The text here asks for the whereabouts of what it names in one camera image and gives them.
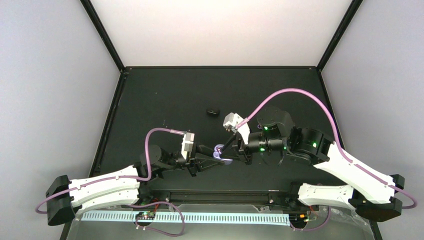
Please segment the lavender earbud charging case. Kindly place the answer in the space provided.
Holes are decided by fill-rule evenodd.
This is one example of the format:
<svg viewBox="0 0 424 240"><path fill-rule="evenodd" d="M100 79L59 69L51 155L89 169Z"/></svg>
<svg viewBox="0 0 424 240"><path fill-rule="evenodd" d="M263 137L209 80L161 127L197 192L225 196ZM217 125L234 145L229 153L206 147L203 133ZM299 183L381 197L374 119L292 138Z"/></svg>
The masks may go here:
<svg viewBox="0 0 424 240"><path fill-rule="evenodd" d="M233 160L227 157L223 157L224 144L217 144L213 149L213 157L217 160L223 161L225 165L230 165Z"/></svg>

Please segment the black earbud charging case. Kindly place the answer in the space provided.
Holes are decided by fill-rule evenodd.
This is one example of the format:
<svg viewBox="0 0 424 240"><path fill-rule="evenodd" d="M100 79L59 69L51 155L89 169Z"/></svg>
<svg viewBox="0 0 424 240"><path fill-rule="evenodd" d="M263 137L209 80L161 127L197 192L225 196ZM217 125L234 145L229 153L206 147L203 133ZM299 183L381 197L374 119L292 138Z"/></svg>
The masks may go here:
<svg viewBox="0 0 424 240"><path fill-rule="evenodd" d="M206 113L207 113L209 116L217 117L217 116L220 114L220 110L219 110L219 109L217 109L217 108L207 108L207 109L206 109Z"/></svg>

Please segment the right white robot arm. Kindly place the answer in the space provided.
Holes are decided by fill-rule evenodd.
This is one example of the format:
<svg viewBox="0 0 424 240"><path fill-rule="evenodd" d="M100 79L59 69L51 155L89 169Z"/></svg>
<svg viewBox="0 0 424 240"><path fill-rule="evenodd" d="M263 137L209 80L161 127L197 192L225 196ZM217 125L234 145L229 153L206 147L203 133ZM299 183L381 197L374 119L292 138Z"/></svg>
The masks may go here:
<svg viewBox="0 0 424 240"><path fill-rule="evenodd" d="M257 113L258 132L251 132L236 113L229 113L223 126L233 132L225 144L214 147L213 157L230 164L252 163L255 153L279 152L282 161L312 166L327 172L343 184L338 186L292 183L283 205L292 211L308 206L329 206L353 210L360 217L384 222L401 215L403 203L395 194L404 188L398 174L385 175L346 153L338 143L312 128L296 127L290 114L271 106Z"/></svg>

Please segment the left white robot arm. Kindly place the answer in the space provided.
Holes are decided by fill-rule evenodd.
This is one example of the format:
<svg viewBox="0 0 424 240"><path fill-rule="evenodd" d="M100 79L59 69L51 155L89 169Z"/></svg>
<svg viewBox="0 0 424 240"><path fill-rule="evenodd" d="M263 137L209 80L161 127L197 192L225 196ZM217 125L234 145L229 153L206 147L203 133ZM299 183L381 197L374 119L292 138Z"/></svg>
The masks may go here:
<svg viewBox="0 0 424 240"><path fill-rule="evenodd" d="M152 180L173 170L188 170L194 177L198 172L232 163L230 159L221 158L220 149L220 146L211 149L191 144L188 151L168 153L158 145L150 145L149 159L142 154L139 162L121 170L84 179L58 176L45 193L47 224L62 225L78 214L101 208L146 205L153 199L143 180L148 176L148 168L151 168Z"/></svg>

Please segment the small circuit board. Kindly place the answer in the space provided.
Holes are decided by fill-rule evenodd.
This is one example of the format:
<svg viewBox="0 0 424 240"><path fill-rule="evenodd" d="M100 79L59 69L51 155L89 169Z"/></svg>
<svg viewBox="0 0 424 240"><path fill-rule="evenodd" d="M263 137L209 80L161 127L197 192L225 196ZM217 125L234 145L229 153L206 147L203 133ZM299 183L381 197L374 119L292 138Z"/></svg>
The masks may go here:
<svg viewBox="0 0 424 240"><path fill-rule="evenodd" d="M156 213L154 211L141 211L135 215L136 221L153 221Z"/></svg>

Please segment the clear plastic bag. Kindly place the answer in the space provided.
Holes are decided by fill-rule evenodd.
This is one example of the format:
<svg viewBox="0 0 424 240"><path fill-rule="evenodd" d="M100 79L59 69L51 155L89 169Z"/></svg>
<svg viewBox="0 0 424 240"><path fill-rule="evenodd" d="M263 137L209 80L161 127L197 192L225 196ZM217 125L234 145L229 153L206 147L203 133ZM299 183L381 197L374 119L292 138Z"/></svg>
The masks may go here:
<svg viewBox="0 0 424 240"><path fill-rule="evenodd" d="M310 223L307 224L308 228L316 228L324 223L329 213L329 207L320 205L319 210L315 213L312 213L312 219ZM355 229L360 229L364 231L367 235L373 235L373 231L370 225L370 222L357 213L355 213L351 209L340 208L340 207L331 207L330 210L330 218L327 224L324 225L321 229L325 227L329 227L330 224L345 224L349 227L353 227Z"/></svg>

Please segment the black front rail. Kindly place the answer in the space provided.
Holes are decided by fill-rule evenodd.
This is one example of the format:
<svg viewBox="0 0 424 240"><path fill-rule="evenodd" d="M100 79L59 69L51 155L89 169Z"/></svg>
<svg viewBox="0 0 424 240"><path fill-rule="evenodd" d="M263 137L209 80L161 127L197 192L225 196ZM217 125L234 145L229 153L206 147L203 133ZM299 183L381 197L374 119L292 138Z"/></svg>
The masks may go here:
<svg viewBox="0 0 424 240"><path fill-rule="evenodd" d="M282 190L170 190L170 189L144 189L140 190L138 197L147 200L161 200L174 204L252 204L281 205L288 199L296 200L299 194L296 191Z"/></svg>

